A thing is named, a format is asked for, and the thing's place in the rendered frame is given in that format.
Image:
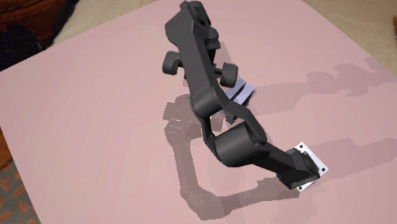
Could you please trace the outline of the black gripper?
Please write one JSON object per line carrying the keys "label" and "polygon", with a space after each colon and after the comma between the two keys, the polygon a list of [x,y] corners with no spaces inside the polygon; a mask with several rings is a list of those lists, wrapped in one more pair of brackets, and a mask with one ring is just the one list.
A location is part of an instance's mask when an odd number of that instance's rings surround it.
{"label": "black gripper", "polygon": [[[239,67],[237,65],[224,62],[223,69],[216,68],[216,63],[213,63],[215,55],[211,56],[210,60],[216,77],[221,78],[220,85],[222,87],[233,88],[237,81]],[[180,53],[171,51],[167,52],[162,64],[163,73],[175,75],[177,74],[178,67],[183,68]]]}

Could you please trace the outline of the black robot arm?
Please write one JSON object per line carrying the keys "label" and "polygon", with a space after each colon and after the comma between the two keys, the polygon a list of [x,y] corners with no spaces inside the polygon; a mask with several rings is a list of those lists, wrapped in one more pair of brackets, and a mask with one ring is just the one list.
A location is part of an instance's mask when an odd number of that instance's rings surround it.
{"label": "black robot arm", "polygon": [[[221,49],[219,33],[201,2],[186,0],[166,24],[170,43],[178,48],[192,101],[190,108],[202,126],[203,141],[227,167],[254,164],[294,189],[320,179],[318,166],[306,151],[283,151],[267,142],[266,134],[249,108],[232,101],[220,87],[210,60]],[[225,110],[245,121],[215,136],[210,116]],[[305,153],[305,154],[304,154]]]}

